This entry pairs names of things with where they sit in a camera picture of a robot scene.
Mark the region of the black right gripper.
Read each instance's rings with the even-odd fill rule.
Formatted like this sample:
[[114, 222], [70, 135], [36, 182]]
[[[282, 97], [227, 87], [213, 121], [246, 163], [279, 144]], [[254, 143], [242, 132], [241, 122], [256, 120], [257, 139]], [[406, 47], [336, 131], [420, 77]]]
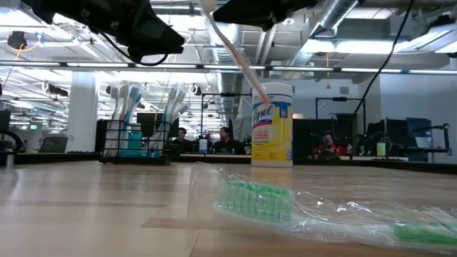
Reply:
[[[230, 0], [218, 13], [213, 12], [213, 18], [216, 22], [256, 26], [268, 31], [278, 22], [275, 15], [286, 19], [295, 11], [312, 9], [319, 3], [321, 0]], [[236, 16], [242, 14], [259, 16]]]

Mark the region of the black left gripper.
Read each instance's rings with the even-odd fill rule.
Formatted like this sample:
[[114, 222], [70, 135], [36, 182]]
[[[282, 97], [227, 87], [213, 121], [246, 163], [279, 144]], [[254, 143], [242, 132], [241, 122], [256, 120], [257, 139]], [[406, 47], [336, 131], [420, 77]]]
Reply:
[[[114, 36], [128, 47], [129, 58], [136, 63], [140, 54], [180, 54], [184, 49], [184, 37], [154, 13], [148, 0], [57, 0], [54, 8], [96, 33]], [[134, 39], [140, 35], [147, 37]]]

